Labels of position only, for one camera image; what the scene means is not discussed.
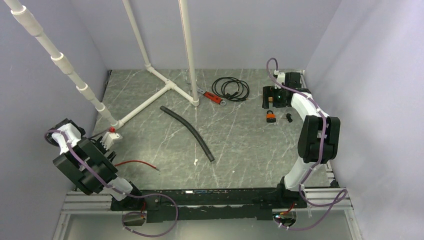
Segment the black headed key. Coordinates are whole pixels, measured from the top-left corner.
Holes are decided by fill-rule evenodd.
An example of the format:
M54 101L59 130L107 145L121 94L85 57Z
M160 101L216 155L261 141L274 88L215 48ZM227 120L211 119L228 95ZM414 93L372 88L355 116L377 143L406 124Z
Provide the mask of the black headed key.
M292 118L292 115L290 113L286 113L284 116L281 117L281 119L286 120L288 123L293 122L293 118Z

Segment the orange black padlock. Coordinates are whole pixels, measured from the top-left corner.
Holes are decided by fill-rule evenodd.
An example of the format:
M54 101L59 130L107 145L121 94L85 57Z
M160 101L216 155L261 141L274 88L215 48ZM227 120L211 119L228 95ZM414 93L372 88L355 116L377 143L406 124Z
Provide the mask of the orange black padlock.
M267 123L275 123L277 121L276 115L272 110L268 110L266 112L266 122Z

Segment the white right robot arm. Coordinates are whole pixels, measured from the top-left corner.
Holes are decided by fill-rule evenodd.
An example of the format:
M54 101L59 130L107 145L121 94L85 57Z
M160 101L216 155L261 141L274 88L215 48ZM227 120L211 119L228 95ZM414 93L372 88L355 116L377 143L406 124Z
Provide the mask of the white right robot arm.
M303 197L305 183L314 172L336 157L341 121L321 110L310 90L303 87L301 73L276 70L273 78L276 81L274 85L262 88L262 108L267 110L266 121L276 121L270 107L291 107L302 119L297 143L298 158L276 187L276 203L287 208Z

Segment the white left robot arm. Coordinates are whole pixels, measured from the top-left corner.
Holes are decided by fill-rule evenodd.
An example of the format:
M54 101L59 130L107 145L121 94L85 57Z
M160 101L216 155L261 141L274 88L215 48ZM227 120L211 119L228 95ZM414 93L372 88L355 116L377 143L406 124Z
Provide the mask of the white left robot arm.
M44 134L44 139L59 148L53 160L77 189L86 195L106 193L116 201L123 201L131 210L139 209L144 196L130 181L118 175L113 165L116 153L111 149L122 136L111 127L95 136L66 118Z

